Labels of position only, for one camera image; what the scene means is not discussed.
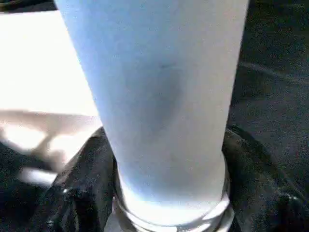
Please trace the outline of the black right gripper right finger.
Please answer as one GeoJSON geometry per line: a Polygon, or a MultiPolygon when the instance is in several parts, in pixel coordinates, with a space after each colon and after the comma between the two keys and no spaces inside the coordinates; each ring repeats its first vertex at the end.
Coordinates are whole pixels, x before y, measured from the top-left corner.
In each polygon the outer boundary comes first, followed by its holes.
{"type": "Polygon", "coordinates": [[[307,232],[309,199],[274,163],[265,147],[235,126],[222,146],[235,218],[232,232],[307,232]]]}

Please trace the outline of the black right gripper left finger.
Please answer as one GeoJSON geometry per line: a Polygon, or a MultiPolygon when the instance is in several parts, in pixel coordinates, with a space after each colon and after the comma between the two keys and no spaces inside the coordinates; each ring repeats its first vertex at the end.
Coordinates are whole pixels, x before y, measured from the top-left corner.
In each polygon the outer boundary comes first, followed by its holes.
{"type": "Polygon", "coordinates": [[[39,201],[28,232],[102,232],[112,212],[114,156],[95,131],[39,201]]]}

